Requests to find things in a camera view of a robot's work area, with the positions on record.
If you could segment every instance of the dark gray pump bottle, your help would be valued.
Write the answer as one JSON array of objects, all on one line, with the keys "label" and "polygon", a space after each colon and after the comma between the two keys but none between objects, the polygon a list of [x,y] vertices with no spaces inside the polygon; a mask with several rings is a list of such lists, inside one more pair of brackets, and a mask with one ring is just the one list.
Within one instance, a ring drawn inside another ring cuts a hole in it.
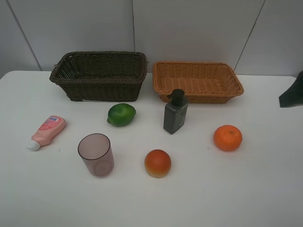
[{"label": "dark gray pump bottle", "polygon": [[168,98],[171,98],[171,102],[165,106],[163,128],[170,134],[174,134],[184,125],[188,99],[185,98],[184,91],[181,89],[173,90]]}]

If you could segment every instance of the white bottle cap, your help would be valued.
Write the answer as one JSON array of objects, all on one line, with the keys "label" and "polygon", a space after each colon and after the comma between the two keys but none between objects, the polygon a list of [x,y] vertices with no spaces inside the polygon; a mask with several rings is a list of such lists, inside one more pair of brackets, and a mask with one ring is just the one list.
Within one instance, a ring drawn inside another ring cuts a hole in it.
[{"label": "white bottle cap", "polygon": [[32,150],[32,151],[38,150],[40,147],[41,147],[41,145],[34,140],[31,140],[27,145],[27,149]]}]

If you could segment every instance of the plastic cup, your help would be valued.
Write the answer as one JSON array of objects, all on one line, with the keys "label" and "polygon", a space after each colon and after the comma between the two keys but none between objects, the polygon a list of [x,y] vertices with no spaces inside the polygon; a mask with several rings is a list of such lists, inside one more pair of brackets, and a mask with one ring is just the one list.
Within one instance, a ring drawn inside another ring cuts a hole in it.
[{"label": "plastic cup", "polygon": [[114,157],[106,135],[94,133],[84,137],[78,153],[92,175],[104,176],[114,168]]}]

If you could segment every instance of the orange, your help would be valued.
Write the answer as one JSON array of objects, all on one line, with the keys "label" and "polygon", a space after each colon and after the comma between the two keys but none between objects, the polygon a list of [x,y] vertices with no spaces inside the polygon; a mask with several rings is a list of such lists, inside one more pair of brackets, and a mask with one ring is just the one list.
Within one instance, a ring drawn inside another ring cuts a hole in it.
[{"label": "orange", "polygon": [[234,151],[242,143],[242,133],[232,125],[223,125],[214,132],[214,144],[223,151]]}]

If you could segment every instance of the lime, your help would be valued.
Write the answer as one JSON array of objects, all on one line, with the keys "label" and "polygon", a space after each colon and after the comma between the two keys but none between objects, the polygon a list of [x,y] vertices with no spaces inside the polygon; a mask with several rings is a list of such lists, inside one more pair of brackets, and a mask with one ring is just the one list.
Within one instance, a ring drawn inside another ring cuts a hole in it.
[{"label": "lime", "polygon": [[136,110],[129,104],[119,103],[108,111],[107,122],[113,126],[128,125],[136,115]]}]

